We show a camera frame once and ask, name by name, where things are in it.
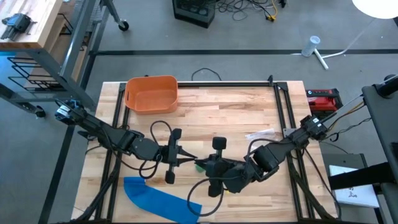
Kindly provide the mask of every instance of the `white lamp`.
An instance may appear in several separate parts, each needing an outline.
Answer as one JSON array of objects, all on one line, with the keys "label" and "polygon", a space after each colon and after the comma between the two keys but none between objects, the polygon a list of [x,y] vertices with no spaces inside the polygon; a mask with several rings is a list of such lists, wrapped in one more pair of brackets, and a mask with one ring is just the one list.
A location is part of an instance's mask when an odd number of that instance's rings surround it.
[{"label": "white lamp", "polygon": [[353,44],[355,44],[355,42],[365,33],[376,19],[392,19],[398,17],[398,0],[353,0],[353,3],[357,9],[366,15],[373,17],[373,19],[343,51],[318,57],[325,69],[328,69],[328,66],[323,59],[344,54]]}]

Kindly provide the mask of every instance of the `black box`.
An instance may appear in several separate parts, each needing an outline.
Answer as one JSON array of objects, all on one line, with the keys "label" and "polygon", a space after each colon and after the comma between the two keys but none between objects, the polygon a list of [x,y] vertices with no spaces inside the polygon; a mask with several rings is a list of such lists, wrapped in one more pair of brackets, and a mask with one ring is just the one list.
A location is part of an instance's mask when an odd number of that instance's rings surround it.
[{"label": "black box", "polygon": [[216,11],[215,0],[173,0],[174,18],[208,28]]}]

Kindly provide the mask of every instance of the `lamp shade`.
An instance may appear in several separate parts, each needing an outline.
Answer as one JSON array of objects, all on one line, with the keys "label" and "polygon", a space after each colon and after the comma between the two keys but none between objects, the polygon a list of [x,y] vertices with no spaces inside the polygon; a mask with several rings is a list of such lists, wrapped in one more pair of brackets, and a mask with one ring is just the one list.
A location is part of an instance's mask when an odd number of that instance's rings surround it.
[{"label": "lamp shade", "polygon": [[353,0],[355,7],[378,19],[398,17],[398,0]]}]

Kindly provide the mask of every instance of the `white stand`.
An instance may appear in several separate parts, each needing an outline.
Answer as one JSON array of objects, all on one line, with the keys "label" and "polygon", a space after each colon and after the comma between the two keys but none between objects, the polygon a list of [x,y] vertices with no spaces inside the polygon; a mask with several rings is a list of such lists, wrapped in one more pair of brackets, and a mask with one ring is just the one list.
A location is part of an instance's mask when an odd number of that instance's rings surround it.
[{"label": "white stand", "polygon": [[334,57],[334,56],[338,56],[338,55],[342,55],[344,54],[348,49],[351,48],[352,45],[355,44],[355,42],[366,32],[366,30],[371,26],[371,24],[376,20],[376,18],[373,18],[372,21],[353,39],[353,41],[351,41],[351,43],[348,44],[347,48],[345,48],[343,51],[335,53],[335,54],[331,54],[331,55],[325,55],[322,57],[318,56],[318,52],[316,51],[315,54],[317,55],[319,61],[321,62],[321,64],[323,65],[323,67],[325,68],[325,70],[328,70],[329,67],[326,64],[326,62],[323,59],[326,58],[330,58],[330,57]]}]

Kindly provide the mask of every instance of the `yellow cable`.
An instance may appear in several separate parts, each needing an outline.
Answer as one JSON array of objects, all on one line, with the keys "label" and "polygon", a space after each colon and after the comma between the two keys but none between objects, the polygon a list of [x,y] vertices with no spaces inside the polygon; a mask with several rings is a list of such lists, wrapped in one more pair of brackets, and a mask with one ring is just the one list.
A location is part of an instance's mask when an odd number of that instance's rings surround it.
[{"label": "yellow cable", "polygon": [[[352,112],[353,110],[356,110],[357,108],[359,108],[359,107],[362,106],[362,105],[363,105],[363,101],[360,102],[360,103],[358,103],[358,104],[357,104],[356,106],[354,106],[351,110],[347,111],[345,114],[341,115],[340,117],[345,116],[346,114]],[[337,123],[335,123],[335,124],[333,124],[332,126],[330,126],[329,131],[332,130],[332,129],[335,127],[336,124],[337,124]]]},{"label": "yellow cable", "polygon": [[271,2],[272,2],[272,6],[273,6],[274,9],[275,9],[275,15],[273,15],[273,16],[268,16],[268,18],[269,18],[270,21],[273,22],[273,21],[276,20],[276,16],[278,15],[278,9],[276,8],[276,5],[275,5],[274,0],[271,0]]}]

